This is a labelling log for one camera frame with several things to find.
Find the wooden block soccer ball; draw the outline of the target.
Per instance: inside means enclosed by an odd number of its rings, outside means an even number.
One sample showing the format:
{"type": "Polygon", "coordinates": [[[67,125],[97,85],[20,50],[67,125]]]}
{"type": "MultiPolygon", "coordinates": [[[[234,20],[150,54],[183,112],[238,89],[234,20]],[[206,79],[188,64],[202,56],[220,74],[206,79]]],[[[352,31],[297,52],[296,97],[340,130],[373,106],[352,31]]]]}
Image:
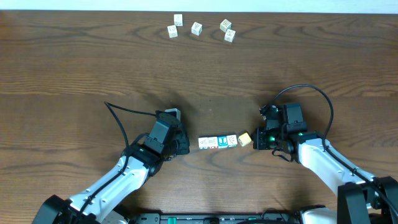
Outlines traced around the wooden block soccer ball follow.
{"type": "Polygon", "coordinates": [[[244,133],[238,137],[238,142],[242,147],[247,146],[251,141],[252,139],[248,133],[244,133]]]}

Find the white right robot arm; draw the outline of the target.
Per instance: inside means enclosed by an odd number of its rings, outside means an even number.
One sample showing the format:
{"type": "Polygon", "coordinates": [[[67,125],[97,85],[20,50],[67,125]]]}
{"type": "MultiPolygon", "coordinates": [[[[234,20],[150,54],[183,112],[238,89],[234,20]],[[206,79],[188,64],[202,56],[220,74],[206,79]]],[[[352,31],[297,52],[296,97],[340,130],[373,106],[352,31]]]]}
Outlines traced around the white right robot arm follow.
{"type": "Polygon", "coordinates": [[[311,170],[338,197],[335,211],[323,205],[301,209],[300,223],[397,223],[397,181],[376,177],[338,152],[319,132],[309,132],[299,104],[265,105],[266,125],[252,134],[255,150],[311,170]]]}

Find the wooden block blue top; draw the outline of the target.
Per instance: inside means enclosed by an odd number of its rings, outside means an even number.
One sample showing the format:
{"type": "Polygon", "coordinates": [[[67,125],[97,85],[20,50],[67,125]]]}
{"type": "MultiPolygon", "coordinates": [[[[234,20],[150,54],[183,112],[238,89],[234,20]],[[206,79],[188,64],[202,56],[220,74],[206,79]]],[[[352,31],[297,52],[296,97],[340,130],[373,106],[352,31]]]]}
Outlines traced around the wooden block blue top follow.
{"type": "Polygon", "coordinates": [[[218,136],[218,148],[226,148],[228,147],[228,139],[226,136],[218,136]]]}

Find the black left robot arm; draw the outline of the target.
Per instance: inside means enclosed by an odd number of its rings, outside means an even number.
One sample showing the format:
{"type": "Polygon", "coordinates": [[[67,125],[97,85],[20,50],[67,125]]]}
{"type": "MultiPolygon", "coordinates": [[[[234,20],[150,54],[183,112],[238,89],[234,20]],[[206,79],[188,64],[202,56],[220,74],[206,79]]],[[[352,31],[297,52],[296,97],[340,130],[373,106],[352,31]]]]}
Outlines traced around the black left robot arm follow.
{"type": "Polygon", "coordinates": [[[34,223],[101,223],[130,193],[140,189],[165,161],[190,152],[187,131],[176,108],[157,111],[150,133],[140,134],[117,164],[82,192],[64,200],[57,195],[40,207],[34,223]]]}

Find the wooden block ladybug yellow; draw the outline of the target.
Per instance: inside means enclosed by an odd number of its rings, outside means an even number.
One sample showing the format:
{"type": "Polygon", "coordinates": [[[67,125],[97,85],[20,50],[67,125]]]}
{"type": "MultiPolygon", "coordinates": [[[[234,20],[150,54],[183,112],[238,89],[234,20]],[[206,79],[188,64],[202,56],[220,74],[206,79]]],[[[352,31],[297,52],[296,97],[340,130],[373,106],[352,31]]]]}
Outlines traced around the wooden block ladybug yellow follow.
{"type": "Polygon", "coordinates": [[[208,137],[208,148],[209,149],[216,149],[218,148],[218,137],[208,137]]]}

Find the wooden block letter G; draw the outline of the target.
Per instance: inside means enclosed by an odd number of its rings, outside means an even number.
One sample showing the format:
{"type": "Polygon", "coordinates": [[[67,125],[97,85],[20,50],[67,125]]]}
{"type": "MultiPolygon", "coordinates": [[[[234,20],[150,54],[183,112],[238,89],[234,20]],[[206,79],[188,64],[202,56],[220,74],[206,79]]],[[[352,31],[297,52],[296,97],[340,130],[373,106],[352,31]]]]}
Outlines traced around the wooden block letter G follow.
{"type": "Polygon", "coordinates": [[[199,149],[208,149],[209,145],[208,145],[208,137],[202,137],[202,138],[198,138],[198,147],[199,149]]]}

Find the wooden block letter A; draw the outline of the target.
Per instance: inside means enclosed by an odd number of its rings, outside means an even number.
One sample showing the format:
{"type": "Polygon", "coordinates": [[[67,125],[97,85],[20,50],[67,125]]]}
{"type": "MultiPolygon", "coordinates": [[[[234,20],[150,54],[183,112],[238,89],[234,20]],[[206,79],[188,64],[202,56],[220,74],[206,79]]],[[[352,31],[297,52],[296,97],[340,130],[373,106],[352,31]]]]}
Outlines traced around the wooden block letter A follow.
{"type": "Polygon", "coordinates": [[[228,135],[227,137],[228,147],[236,147],[238,144],[238,140],[235,134],[228,135]]]}

